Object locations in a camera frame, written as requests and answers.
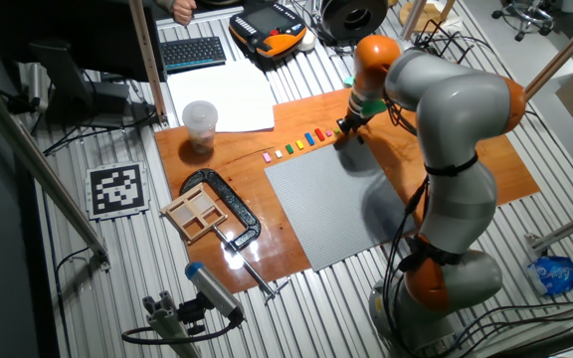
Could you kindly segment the person's hand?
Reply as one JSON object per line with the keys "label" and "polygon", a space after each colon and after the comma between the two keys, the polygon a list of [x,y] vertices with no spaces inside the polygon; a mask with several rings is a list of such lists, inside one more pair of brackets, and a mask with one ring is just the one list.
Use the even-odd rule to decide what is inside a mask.
{"label": "person's hand", "polygon": [[175,0],[171,7],[171,15],[176,23],[187,26],[192,21],[196,8],[195,0]]}

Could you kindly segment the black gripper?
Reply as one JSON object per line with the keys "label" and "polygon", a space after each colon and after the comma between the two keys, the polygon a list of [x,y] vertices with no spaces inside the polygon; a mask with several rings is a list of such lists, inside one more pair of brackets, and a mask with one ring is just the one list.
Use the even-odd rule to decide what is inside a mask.
{"label": "black gripper", "polygon": [[[359,114],[348,111],[344,117],[337,120],[337,126],[342,133],[338,134],[335,141],[335,147],[342,148],[349,141],[349,136],[344,133],[349,133],[350,131],[356,132],[359,127],[365,125],[366,123],[367,120],[361,117]],[[365,140],[361,133],[357,134],[357,141],[360,145],[365,144]]]}

